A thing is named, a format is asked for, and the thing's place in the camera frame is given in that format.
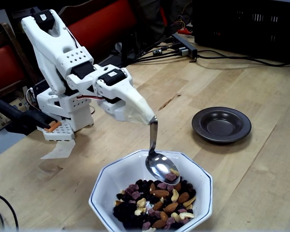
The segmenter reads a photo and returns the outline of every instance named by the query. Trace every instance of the red chair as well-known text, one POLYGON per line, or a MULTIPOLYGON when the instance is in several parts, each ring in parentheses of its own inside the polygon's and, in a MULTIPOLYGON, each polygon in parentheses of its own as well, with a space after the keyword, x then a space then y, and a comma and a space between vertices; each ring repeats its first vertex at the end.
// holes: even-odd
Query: red chair
POLYGON ((66 7, 59 14, 94 59, 101 59, 136 25, 128 0, 91 0, 66 7))
POLYGON ((0 24, 0 97, 37 82, 38 78, 10 26, 0 24))

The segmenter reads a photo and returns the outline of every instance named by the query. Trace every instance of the spoon handle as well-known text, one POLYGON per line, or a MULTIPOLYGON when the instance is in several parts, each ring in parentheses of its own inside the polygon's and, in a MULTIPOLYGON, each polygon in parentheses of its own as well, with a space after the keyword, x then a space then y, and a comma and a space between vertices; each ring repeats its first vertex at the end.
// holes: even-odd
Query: spoon handle
POLYGON ((155 151, 156 142, 157 142, 157 134, 158 134, 158 120, 156 116, 154 116, 150 122, 150 150, 149 153, 155 151))

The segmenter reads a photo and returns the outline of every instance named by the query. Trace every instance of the table surface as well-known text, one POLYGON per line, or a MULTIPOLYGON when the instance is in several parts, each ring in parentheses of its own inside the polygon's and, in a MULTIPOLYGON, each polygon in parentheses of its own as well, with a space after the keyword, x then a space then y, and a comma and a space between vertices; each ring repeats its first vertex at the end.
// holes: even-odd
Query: table surface
MULTIPOLYGON (((166 58, 128 70, 159 119, 157 149, 184 152, 213 177, 213 214, 197 230, 290 229, 290 67, 189 61, 166 58), (199 138, 191 120, 212 106, 246 114, 249 136, 230 145, 199 138)), ((96 178, 106 164, 148 148, 149 127, 117 122, 98 107, 93 117, 66 159, 40 159, 56 143, 37 130, 0 155, 0 195, 21 228, 105 229, 88 205, 96 178)), ((0 212, 14 226, 1 201, 0 212)))

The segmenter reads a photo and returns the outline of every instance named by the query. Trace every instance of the black plate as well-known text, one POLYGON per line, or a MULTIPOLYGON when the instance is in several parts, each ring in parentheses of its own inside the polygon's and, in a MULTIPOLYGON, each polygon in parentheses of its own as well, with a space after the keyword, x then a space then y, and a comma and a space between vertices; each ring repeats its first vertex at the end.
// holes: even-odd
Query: black plate
POLYGON ((201 110, 193 117, 192 127, 201 137, 216 143, 235 142, 251 131, 246 115, 226 107, 201 110))

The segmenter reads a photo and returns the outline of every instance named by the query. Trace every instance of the white bowl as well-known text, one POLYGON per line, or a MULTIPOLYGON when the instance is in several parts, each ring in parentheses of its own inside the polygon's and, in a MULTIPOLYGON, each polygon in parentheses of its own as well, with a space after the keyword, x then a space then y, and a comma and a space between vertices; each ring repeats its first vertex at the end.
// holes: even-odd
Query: white bowl
MULTIPOLYGON (((177 232, 191 231, 212 215, 213 180, 203 168, 181 152, 159 151, 171 159, 184 180, 196 190, 193 204, 195 217, 177 232)), ((139 179, 155 180, 145 166, 148 150, 136 151, 119 159, 100 171, 96 184, 89 198, 89 205, 110 232, 126 231, 122 222, 113 215, 116 194, 135 184, 139 179)))

